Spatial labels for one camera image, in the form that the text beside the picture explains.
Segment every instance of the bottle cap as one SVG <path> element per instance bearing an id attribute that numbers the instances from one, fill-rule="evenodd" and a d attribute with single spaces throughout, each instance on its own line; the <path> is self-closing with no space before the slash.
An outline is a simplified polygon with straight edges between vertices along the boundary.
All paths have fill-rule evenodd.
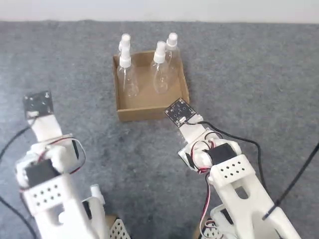
<path id="1" fill-rule="evenodd" d="M 119 44 L 119 51 L 122 50 L 122 47 L 128 47 L 128 48 L 131 47 L 131 36 L 128 35 L 127 33 L 124 33 L 122 35 L 122 38 Z"/>
<path id="2" fill-rule="evenodd" d="M 123 68 L 128 68 L 131 66 L 130 49 L 128 47 L 122 48 L 120 56 L 120 66 Z"/>
<path id="3" fill-rule="evenodd" d="M 175 50 L 177 47 L 177 34 L 172 32 L 169 34 L 168 39 L 166 41 L 167 50 Z"/>
<path id="4" fill-rule="evenodd" d="M 154 61 L 161 64 L 165 61 L 165 42 L 159 41 L 154 53 Z"/>

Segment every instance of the white wall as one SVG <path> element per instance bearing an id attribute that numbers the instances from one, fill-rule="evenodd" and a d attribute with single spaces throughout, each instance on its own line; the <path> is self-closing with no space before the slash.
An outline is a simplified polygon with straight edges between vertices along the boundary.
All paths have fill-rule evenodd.
<path id="1" fill-rule="evenodd" d="M 0 0 L 0 20 L 319 23 L 319 0 Z"/>

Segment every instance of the black circuit board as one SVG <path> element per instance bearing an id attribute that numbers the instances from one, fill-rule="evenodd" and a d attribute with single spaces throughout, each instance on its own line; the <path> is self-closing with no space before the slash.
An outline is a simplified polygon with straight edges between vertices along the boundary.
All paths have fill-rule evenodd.
<path id="1" fill-rule="evenodd" d="M 37 94 L 23 97 L 24 113 L 27 119 L 32 119 L 31 113 L 36 113 L 37 117 L 53 114 L 53 102 L 50 91 L 42 91 Z"/>
<path id="2" fill-rule="evenodd" d="M 195 114 L 196 111 L 182 98 L 179 98 L 165 110 L 165 115 L 167 115 L 177 127 L 181 127 L 185 121 L 188 121 Z M 186 118 L 185 121 L 180 122 L 180 119 L 183 117 Z"/>

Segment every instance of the open cardboard box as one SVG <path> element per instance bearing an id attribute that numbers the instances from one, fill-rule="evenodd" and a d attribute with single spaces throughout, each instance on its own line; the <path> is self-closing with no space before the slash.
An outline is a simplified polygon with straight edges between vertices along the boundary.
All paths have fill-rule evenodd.
<path id="1" fill-rule="evenodd" d="M 129 98 L 119 90 L 119 81 L 116 73 L 119 57 L 113 56 L 116 109 L 120 121 L 162 119 L 165 117 L 165 109 L 178 98 L 182 97 L 189 103 L 189 93 L 182 62 L 180 63 L 178 78 L 172 82 L 168 91 L 165 94 L 156 93 L 153 87 L 153 79 L 150 75 L 150 65 L 153 57 L 154 51 L 145 51 L 132 55 L 132 62 L 136 66 L 140 92 L 136 97 Z"/>

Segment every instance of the white robotic arm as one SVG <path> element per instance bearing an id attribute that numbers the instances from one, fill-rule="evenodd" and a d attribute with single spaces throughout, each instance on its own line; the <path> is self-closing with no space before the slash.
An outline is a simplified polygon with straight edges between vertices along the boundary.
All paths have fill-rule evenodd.
<path id="1" fill-rule="evenodd" d="M 236 142 L 220 139 L 220 133 L 201 124 L 192 124 L 203 118 L 183 99 L 165 113 L 188 143 L 179 156 L 191 170 L 209 172 L 207 181 L 223 202 L 211 211 L 213 226 L 201 233 L 203 239 L 300 239 L 281 208 L 263 220 L 274 202 Z"/>
<path id="2" fill-rule="evenodd" d="M 74 187 L 71 174 L 83 166 L 85 151 L 71 134 L 62 135 L 53 114 L 50 92 L 25 96 L 24 107 L 38 143 L 16 163 L 16 178 L 41 237 L 109 239 L 111 225 L 106 223 L 105 201 L 99 186 L 92 185 L 92 196 L 84 201 Z M 83 160 L 79 159 L 76 142 L 82 148 Z M 58 217 L 55 208 L 59 206 L 63 207 L 63 212 Z M 125 235 L 124 239 L 130 238 L 126 231 Z"/>

